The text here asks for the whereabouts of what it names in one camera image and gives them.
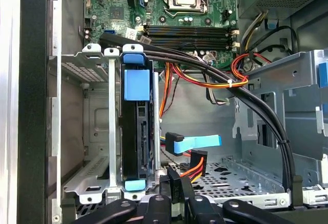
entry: black wire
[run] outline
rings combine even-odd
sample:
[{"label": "black wire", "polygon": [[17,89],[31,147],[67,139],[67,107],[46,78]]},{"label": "black wire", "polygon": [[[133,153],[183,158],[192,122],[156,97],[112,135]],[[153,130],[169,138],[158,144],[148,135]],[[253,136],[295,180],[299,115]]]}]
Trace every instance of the black wire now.
[{"label": "black wire", "polygon": [[172,94],[172,99],[171,99],[171,102],[170,102],[170,105],[168,106],[168,108],[166,110],[164,110],[163,112],[163,115],[169,110],[169,108],[173,105],[173,101],[174,101],[174,97],[175,97],[175,91],[176,91],[176,88],[178,86],[178,82],[180,80],[180,76],[178,77],[178,79],[176,80],[176,83],[175,83],[175,86],[174,86],[174,90],[173,90],[173,94]]},{"label": "black wire", "polygon": [[187,168],[187,167],[185,167],[185,166],[183,166],[183,165],[178,164],[176,161],[174,161],[172,158],[170,158],[170,157],[169,157],[169,156],[163,151],[162,148],[160,148],[160,151],[164,154],[164,156],[165,156],[168,160],[170,160],[172,163],[174,163],[174,164],[177,165],[178,167],[180,167],[180,168],[182,168],[182,169],[184,169],[184,170],[189,170],[189,168]]},{"label": "black wire", "polygon": [[285,52],[288,52],[290,55],[293,54],[291,49],[288,49],[288,48],[286,49],[286,47],[284,45],[270,45],[270,46],[267,46],[267,47],[263,48],[262,50],[258,51],[258,54],[262,54],[264,51],[271,51],[273,48],[284,50]]},{"label": "black wire", "polygon": [[291,28],[290,26],[281,26],[278,27],[272,31],[270,31],[269,33],[267,33],[266,35],[264,35],[263,37],[261,37],[257,42],[253,43],[246,51],[245,53],[248,53],[252,50],[254,50],[258,45],[260,45],[263,41],[265,41],[267,38],[269,38],[271,35],[284,30],[284,29],[289,29],[292,33],[292,52],[293,53],[297,53],[298,52],[298,38],[297,38],[297,34],[295,32],[295,30],[293,28]]},{"label": "black wire", "polygon": [[[126,39],[123,37],[119,37],[117,35],[106,35],[106,34],[101,35],[100,43],[102,43],[102,45],[114,44],[121,47],[124,44],[140,44],[140,42],[137,42],[135,40]],[[189,55],[186,56],[183,53],[173,52],[170,49],[150,46],[146,44],[144,44],[144,49],[145,49],[144,53],[155,56],[152,57],[153,60],[157,60],[160,62],[183,64],[186,66],[199,69],[201,71],[206,72],[207,75],[214,78],[219,83],[226,83],[228,79],[230,79],[226,74],[219,71],[218,69],[215,69],[212,66],[208,66],[207,64],[202,63],[196,60],[195,58],[190,57]],[[274,135],[277,137],[278,141],[288,140],[286,131],[284,130],[277,115],[265,102],[263,102],[263,100],[255,96],[253,93],[251,93],[244,87],[228,88],[228,90],[236,97],[238,97],[242,102],[244,102],[249,108],[251,108],[255,113],[257,113],[263,119],[263,121],[268,125],[268,127],[272,130]],[[283,186],[285,189],[288,188],[291,189],[292,187],[291,182],[295,175],[295,165],[293,161],[291,147],[282,144],[280,148],[281,148],[281,153],[283,154],[282,157],[283,167],[284,167],[283,179],[285,179],[283,180],[284,183]]]},{"label": "black wire", "polygon": [[[183,56],[171,56],[170,54],[166,53],[160,53],[160,52],[146,52],[147,54],[157,54],[162,55],[165,57],[158,57],[158,56],[152,56],[151,59],[162,61],[162,62],[170,62],[170,63],[176,63],[176,64],[184,64],[190,67],[198,68],[202,71],[207,72],[207,75],[213,77],[220,83],[225,83],[228,81],[229,77],[226,76],[221,71],[211,67],[207,66],[207,64],[202,63],[200,61],[196,61],[193,59],[185,59]],[[238,97],[242,102],[244,102],[248,107],[250,107],[252,110],[255,111],[262,119],[263,121],[269,126],[269,128],[272,130],[273,134],[277,137],[278,141],[283,141],[287,139],[286,132],[279,121],[277,115],[272,111],[272,109],[261,99],[259,99],[257,96],[246,90],[245,88],[228,88],[236,97]],[[284,179],[284,187],[290,188],[291,182],[295,172],[294,169],[294,163],[292,161],[292,153],[290,152],[290,156],[286,156],[286,150],[289,150],[284,145],[280,146],[281,152],[283,155],[283,179]]]}]

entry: ram slot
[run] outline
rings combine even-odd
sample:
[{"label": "ram slot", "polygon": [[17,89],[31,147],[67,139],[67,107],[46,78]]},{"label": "ram slot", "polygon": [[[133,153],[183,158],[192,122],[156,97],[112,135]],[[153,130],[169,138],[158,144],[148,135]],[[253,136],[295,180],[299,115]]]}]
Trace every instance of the ram slot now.
[{"label": "ram slot", "polygon": [[148,37],[229,38],[230,28],[145,26]]},{"label": "ram slot", "polygon": [[152,45],[170,49],[180,49],[182,46],[186,50],[212,49],[220,51],[231,50],[231,40],[210,40],[210,39],[190,39],[190,38],[152,38]]}]

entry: blue tab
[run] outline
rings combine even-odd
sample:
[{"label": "blue tab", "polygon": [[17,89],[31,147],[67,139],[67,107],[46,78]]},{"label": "blue tab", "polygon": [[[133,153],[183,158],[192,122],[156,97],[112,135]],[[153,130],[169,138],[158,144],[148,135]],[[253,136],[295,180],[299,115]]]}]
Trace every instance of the blue tab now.
[{"label": "blue tab", "polygon": [[146,181],[144,179],[125,181],[125,190],[127,190],[128,192],[141,191],[145,188],[146,188]]},{"label": "blue tab", "polygon": [[328,86],[328,62],[319,64],[320,87]]},{"label": "blue tab", "polygon": [[[328,62],[319,64],[319,80],[320,88],[328,87]],[[322,111],[324,114],[328,113],[328,104],[322,105]]]},{"label": "blue tab", "polygon": [[221,136],[219,135],[186,137],[182,142],[174,142],[174,152],[179,154],[196,148],[221,145]]},{"label": "blue tab", "polygon": [[141,54],[125,54],[123,56],[123,62],[125,64],[145,64],[144,56]]},{"label": "blue tab", "polygon": [[149,69],[124,71],[124,99],[128,101],[150,100]]}]

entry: green circuit board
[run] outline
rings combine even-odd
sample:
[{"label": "green circuit board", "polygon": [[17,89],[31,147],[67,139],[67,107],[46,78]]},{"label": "green circuit board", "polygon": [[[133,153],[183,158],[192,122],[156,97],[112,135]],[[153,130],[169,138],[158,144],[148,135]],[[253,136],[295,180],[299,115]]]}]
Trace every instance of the green circuit board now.
[{"label": "green circuit board", "polygon": [[[140,6],[139,3],[136,8],[132,8],[128,5],[127,0],[102,0],[102,4],[99,3],[99,0],[85,0],[86,27],[92,29],[91,42],[98,42],[105,30],[114,30],[116,35],[125,36],[127,28],[137,29],[138,26],[142,26],[146,22],[156,26],[237,28],[236,0],[208,0],[208,12],[206,14],[183,14],[174,18],[164,12],[165,3],[163,0],[148,1],[146,8]],[[224,10],[231,10],[232,14],[223,23],[222,12]],[[161,16],[165,16],[165,23],[160,22]],[[193,21],[187,25],[183,21],[186,16],[193,18]],[[210,25],[205,23],[206,18],[211,19]],[[221,68],[229,65],[232,60],[233,53],[231,51],[218,51],[214,66]]]}]

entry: motherboard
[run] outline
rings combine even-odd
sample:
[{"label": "motherboard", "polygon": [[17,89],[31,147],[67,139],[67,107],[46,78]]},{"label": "motherboard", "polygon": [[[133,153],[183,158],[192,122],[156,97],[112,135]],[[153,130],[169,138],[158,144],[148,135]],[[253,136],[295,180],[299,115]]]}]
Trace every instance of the motherboard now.
[{"label": "motherboard", "polygon": [[85,43],[112,33],[143,43],[233,60],[236,0],[85,0]]}]

